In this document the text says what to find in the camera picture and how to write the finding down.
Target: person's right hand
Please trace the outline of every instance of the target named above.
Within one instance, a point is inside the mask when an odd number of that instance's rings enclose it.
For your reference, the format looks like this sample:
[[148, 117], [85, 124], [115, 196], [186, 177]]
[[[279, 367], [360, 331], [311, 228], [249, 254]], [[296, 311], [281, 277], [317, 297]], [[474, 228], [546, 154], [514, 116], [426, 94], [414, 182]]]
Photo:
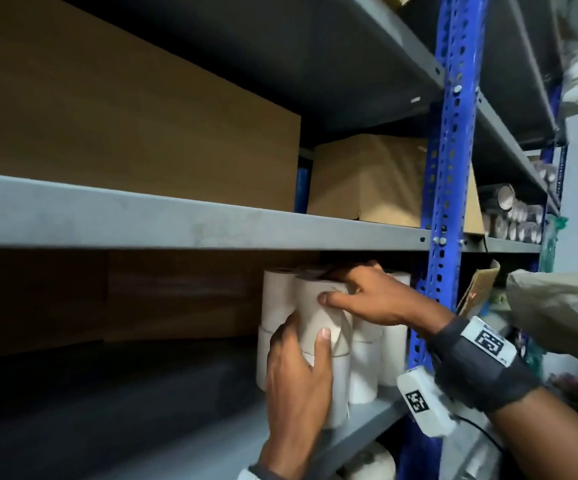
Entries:
[[450, 310], [389, 276], [377, 263], [329, 275], [348, 283], [356, 293], [325, 292], [318, 297], [320, 304], [342, 308], [367, 322], [405, 324], [423, 335], [434, 335], [453, 320]]

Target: black wristband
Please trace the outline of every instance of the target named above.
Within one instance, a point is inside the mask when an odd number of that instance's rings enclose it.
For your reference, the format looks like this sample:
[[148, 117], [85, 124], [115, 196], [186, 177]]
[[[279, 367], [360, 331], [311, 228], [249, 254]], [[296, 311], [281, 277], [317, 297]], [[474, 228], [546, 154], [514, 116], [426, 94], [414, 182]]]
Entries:
[[[540, 386], [540, 380], [520, 356], [504, 365], [465, 338], [467, 325], [469, 320], [456, 317], [427, 343], [436, 369], [436, 384], [445, 394], [470, 408], [490, 413], [519, 401]], [[493, 330], [486, 332], [496, 343], [504, 343]]]
[[284, 478], [273, 473], [268, 468], [263, 467], [259, 463], [250, 466], [249, 471], [253, 473], [253, 475], [257, 476], [260, 480], [285, 480]]

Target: forearm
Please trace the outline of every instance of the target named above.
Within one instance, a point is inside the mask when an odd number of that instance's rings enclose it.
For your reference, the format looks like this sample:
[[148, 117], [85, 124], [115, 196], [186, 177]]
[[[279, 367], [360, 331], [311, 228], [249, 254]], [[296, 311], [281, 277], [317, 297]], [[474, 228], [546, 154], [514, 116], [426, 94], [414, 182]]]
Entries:
[[489, 415], [532, 480], [578, 479], [578, 414], [539, 388]]

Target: stack of tape rolls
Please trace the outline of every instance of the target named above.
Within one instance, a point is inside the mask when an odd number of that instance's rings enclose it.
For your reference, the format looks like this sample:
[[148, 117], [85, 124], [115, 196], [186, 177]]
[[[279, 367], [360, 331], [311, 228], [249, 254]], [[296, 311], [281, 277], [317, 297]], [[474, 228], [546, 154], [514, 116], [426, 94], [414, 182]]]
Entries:
[[[411, 286], [409, 273], [388, 273], [399, 282]], [[392, 325], [383, 327], [381, 366], [378, 384], [393, 387], [398, 376], [407, 370], [407, 327]]]
[[396, 462], [380, 443], [369, 443], [342, 468], [343, 480], [396, 480]]
[[349, 416], [349, 369], [353, 324], [350, 314], [330, 307], [321, 306], [318, 295], [325, 291], [346, 293], [344, 283], [319, 280], [311, 274], [301, 274], [295, 279], [295, 305], [300, 312], [298, 339], [302, 355], [310, 365], [314, 361], [314, 345], [322, 328], [331, 330], [331, 355], [333, 365], [333, 387], [331, 408], [325, 428], [341, 426]]
[[262, 320], [258, 327], [256, 384], [265, 390], [267, 355], [271, 336], [295, 310], [295, 277], [298, 270], [277, 268], [265, 271], [262, 282]]
[[353, 317], [349, 404], [372, 402], [378, 395], [383, 327]]

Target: black cable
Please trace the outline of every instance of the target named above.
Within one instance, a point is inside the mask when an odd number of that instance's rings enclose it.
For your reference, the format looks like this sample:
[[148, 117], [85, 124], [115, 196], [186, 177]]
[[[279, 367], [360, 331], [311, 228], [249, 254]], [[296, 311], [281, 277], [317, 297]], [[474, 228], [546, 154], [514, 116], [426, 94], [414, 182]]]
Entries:
[[474, 428], [479, 429], [480, 432], [485, 435], [487, 437], [487, 439], [493, 443], [493, 445], [498, 448], [498, 450], [502, 453], [502, 451], [504, 450], [504, 448], [502, 448], [502, 446], [500, 446], [498, 444], [497, 441], [495, 441], [493, 439], [493, 436], [491, 436], [490, 434], [488, 434], [488, 432], [486, 432], [483, 428], [481, 428], [480, 426], [478, 426], [476, 423], [474, 423], [472, 420], [467, 419], [467, 418], [463, 418], [462, 416], [458, 416], [457, 414], [453, 415], [454, 419], [459, 419], [460, 421], [465, 421], [465, 423], [469, 423], [470, 425], [472, 425]]

